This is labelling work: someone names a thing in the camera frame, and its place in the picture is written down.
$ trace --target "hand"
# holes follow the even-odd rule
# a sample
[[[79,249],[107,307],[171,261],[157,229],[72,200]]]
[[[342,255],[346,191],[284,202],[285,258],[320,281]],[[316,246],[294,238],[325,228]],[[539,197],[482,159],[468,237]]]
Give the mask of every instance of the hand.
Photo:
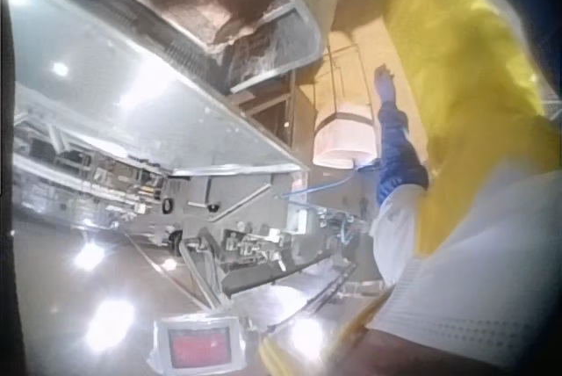
[[[377,89],[380,103],[396,102],[396,89],[394,88],[394,76],[386,68],[386,65],[377,67],[375,70],[375,88]]]

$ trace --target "yellow apron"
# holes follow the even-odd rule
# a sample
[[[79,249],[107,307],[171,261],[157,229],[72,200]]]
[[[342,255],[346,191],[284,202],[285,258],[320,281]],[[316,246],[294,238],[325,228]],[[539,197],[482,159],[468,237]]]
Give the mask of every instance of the yellow apron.
[[[560,166],[558,129],[537,76],[487,0],[390,0],[385,22],[428,136],[435,180],[419,205],[416,249],[433,252],[502,160]]]

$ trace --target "digital display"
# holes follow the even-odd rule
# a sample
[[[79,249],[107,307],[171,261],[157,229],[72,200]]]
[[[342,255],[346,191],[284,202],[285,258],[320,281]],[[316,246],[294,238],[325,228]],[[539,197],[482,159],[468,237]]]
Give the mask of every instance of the digital display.
[[[230,329],[172,329],[169,351],[175,369],[226,365],[232,361]]]

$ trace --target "white shirt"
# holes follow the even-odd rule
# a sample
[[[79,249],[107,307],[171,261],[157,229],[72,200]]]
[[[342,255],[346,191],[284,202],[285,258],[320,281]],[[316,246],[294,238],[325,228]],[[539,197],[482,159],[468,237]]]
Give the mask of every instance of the white shirt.
[[[372,234],[383,278],[399,282],[369,328],[515,365],[562,286],[562,171],[525,177],[523,170],[494,173],[465,219],[423,260],[413,255],[423,190],[393,192]]]

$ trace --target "blue cable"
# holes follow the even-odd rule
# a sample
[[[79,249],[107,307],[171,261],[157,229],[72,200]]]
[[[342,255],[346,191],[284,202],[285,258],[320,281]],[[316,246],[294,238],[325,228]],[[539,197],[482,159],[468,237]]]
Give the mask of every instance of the blue cable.
[[[296,192],[288,192],[288,193],[284,193],[279,195],[279,197],[281,199],[287,199],[290,198],[291,196],[297,195],[297,194],[308,194],[308,193],[314,193],[314,192],[320,192],[322,190],[326,190],[326,189],[331,189],[334,187],[337,187],[339,185],[345,184],[348,181],[350,181],[356,174],[356,172],[361,172],[361,170],[365,169],[365,170],[377,170],[379,168],[379,160],[375,160],[375,162],[373,164],[369,164],[369,165],[363,165],[360,167],[355,167],[348,176],[346,176],[346,178],[342,179],[342,180],[338,180],[338,181],[334,181],[332,183],[325,183],[325,184],[320,184],[320,185],[315,185],[313,187],[308,187],[306,189],[303,190],[297,190]]]

